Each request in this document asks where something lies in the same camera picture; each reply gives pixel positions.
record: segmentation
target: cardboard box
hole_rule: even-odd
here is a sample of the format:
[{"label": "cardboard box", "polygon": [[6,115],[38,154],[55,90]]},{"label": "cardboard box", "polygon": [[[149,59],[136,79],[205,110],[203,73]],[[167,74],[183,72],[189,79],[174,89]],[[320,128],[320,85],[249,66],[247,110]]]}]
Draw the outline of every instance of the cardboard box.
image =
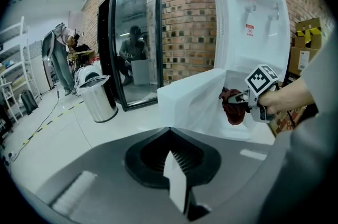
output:
[{"label": "cardboard box", "polygon": [[[296,126],[298,125],[298,122],[302,117],[305,109],[306,106],[289,111]],[[277,136],[281,132],[294,129],[290,117],[286,111],[282,111],[276,114],[275,118],[269,123],[269,127],[275,136]]]},{"label": "cardboard box", "polygon": [[319,17],[296,23],[296,47],[320,49],[326,39],[327,28]]},{"label": "cardboard box", "polygon": [[305,67],[307,67],[307,65],[313,59],[313,57],[315,57],[317,52],[317,49],[298,48],[295,46],[291,47],[288,71],[300,76],[301,71],[304,70]]},{"label": "cardboard box", "polygon": [[6,70],[6,66],[5,65],[0,66],[0,73],[2,73],[5,70]]},{"label": "cardboard box", "polygon": [[304,48],[305,47],[305,37],[300,36],[300,37],[295,37],[295,46],[298,48]]}]

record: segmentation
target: yellow tape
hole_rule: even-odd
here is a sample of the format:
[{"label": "yellow tape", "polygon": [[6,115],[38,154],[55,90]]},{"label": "yellow tape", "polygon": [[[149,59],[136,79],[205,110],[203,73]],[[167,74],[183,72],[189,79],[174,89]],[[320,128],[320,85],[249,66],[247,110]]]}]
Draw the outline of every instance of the yellow tape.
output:
[{"label": "yellow tape", "polygon": [[314,27],[309,30],[304,30],[304,31],[297,31],[297,36],[304,36],[305,37],[305,43],[307,44],[308,42],[311,41],[311,34],[312,35],[319,35],[322,34],[322,31],[320,28]]},{"label": "yellow tape", "polygon": [[[79,105],[82,104],[82,103],[83,103],[83,102],[74,105],[73,108],[76,107],[76,106],[79,106]],[[67,113],[69,113],[71,110],[66,110],[66,111],[64,111],[62,114],[67,114]],[[58,119],[59,119],[59,116],[60,116],[60,114],[59,114],[56,118],[50,120],[50,122],[54,122],[54,121],[58,120]],[[38,130],[40,130],[40,129],[45,129],[45,128],[47,128],[47,127],[48,127],[48,124],[45,124],[45,125],[41,126]]]}]

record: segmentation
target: cable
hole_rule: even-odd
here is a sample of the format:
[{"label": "cable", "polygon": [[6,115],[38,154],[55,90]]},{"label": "cable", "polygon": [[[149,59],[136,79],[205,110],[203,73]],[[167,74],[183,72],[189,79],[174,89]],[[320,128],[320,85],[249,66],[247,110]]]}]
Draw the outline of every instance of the cable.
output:
[{"label": "cable", "polygon": [[8,168],[9,168],[9,174],[12,175],[12,166],[11,166],[11,162],[8,162]]},{"label": "cable", "polygon": [[12,162],[14,162],[14,161],[17,159],[17,157],[19,156],[21,150],[27,145],[27,143],[31,140],[31,138],[32,138],[33,135],[36,133],[36,131],[39,130],[39,128],[42,126],[42,124],[48,119],[48,117],[51,116],[52,112],[55,110],[55,107],[57,107],[57,104],[59,103],[59,100],[60,100],[60,95],[59,95],[59,89],[58,89],[58,86],[56,86],[56,87],[57,87],[57,94],[58,94],[58,101],[57,101],[57,103],[56,103],[55,106],[53,107],[52,111],[51,111],[51,112],[48,114],[48,116],[45,118],[45,120],[43,120],[42,123],[40,123],[39,127],[34,131],[34,133],[28,138],[28,140],[26,140],[26,141],[23,143],[23,145],[21,146],[19,152],[18,152],[17,155],[15,156],[15,158],[12,159],[12,153],[9,153],[9,154],[8,154],[8,156],[9,156],[9,158],[10,158],[10,160],[11,160]]},{"label": "cable", "polygon": [[[277,88],[277,90],[279,90],[279,85],[278,85],[277,82],[276,82],[276,88]],[[288,110],[287,110],[286,112],[287,112],[287,114],[289,115],[289,118],[290,118],[290,121],[291,121],[293,127],[296,128],[295,121],[292,119],[292,116],[291,116],[290,112],[289,112]]]}]

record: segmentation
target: trash can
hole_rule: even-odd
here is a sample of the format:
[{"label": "trash can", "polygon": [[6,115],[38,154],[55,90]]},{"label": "trash can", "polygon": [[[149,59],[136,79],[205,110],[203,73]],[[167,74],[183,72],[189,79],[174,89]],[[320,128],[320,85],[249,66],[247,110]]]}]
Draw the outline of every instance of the trash can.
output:
[{"label": "trash can", "polygon": [[82,95],[82,99],[96,123],[109,121],[118,113],[118,107],[116,104],[113,107],[111,106],[103,87],[109,77],[93,77],[77,89],[77,93]]}]

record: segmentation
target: table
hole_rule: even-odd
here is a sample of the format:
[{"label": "table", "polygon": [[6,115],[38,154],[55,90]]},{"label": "table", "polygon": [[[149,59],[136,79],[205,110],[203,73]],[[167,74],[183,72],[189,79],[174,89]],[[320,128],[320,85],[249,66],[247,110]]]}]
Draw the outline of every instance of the table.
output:
[{"label": "table", "polygon": [[86,50],[86,51],[81,51],[81,52],[69,53],[67,55],[67,61],[74,61],[74,67],[76,69],[77,68],[77,60],[82,55],[88,55],[89,59],[92,59],[93,57],[95,57],[95,51],[94,50]]}]

